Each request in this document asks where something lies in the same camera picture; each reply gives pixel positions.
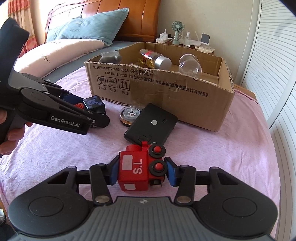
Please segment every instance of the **white label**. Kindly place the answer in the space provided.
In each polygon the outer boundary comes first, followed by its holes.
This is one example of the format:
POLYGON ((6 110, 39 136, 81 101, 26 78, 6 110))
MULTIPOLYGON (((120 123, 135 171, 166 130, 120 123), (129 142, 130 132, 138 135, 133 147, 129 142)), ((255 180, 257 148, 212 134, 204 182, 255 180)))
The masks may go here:
POLYGON ((134 174, 141 174, 142 173, 142 159, 140 159, 140 162, 134 162, 134 165, 140 165, 138 168, 133 169, 134 174))
POLYGON ((59 118, 56 118, 55 116, 51 116, 50 120, 55 121, 55 122, 59 122, 59 123, 63 123, 63 124, 69 125, 69 126, 73 126, 73 127, 80 127, 80 124, 78 124, 78 123, 70 122, 65 119, 59 119, 59 118))
POLYGON ((133 156, 132 155, 124 155, 122 157, 122 170, 130 171, 133 169, 133 156))
POLYGON ((131 183, 126 183, 126 184, 124 184, 124 188, 126 190, 136 190, 136 185, 135 184, 131 184, 131 183))

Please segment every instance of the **green fan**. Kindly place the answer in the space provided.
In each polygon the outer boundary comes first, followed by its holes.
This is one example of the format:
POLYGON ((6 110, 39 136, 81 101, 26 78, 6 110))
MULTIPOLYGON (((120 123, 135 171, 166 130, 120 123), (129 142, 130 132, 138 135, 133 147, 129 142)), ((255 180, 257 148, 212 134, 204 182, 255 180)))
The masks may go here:
POLYGON ((175 36, 173 39, 173 44, 174 45, 179 45, 179 33, 182 32, 184 30, 184 24, 180 21, 175 21, 172 24, 172 29, 175 31, 175 36))

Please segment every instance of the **container lid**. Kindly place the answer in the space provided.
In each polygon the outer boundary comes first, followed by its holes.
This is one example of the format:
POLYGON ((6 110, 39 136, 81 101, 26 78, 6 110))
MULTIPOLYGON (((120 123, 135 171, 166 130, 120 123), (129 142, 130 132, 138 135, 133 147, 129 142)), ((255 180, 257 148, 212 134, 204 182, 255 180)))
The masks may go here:
POLYGON ((139 108, 134 106, 127 106, 120 111, 119 115, 120 118, 128 122, 134 122, 136 118, 140 115, 140 113, 141 110, 139 108))
POLYGON ((112 51, 112 52, 101 53, 102 57, 114 57, 116 55, 119 55, 119 52, 112 51))
POLYGON ((156 60, 155 60, 155 68, 156 69, 162 69, 162 70, 170 70, 171 66, 172 66, 172 61, 165 57, 165 56, 159 56, 156 60))

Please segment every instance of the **gray toy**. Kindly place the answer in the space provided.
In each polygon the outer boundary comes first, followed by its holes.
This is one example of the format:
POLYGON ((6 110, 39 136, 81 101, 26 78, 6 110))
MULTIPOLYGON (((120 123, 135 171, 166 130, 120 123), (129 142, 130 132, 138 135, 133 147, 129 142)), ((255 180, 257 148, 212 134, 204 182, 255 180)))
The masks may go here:
POLYGON ((120 53, 117 51, 102 53, 101 56, 100 63, 119 64, 122 59, 120 53))

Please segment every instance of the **human hand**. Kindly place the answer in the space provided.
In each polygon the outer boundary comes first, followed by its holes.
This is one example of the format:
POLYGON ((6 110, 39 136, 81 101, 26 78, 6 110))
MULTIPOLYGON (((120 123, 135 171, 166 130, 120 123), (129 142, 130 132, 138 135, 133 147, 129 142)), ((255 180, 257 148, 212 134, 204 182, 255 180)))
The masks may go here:
MULTIPOLYGON (((7 117, 7 111, 0 109, 0 124, 4 123, 7 117)), ((32 126, 31 122, 26 123, 27 126, 32 126)), ((20 129, 13 129, 8 132, 8 141, 3 142, 0 145, 0 154, 9 155, 16 147, 19 142, 24 137, 25 125, 20 129)))

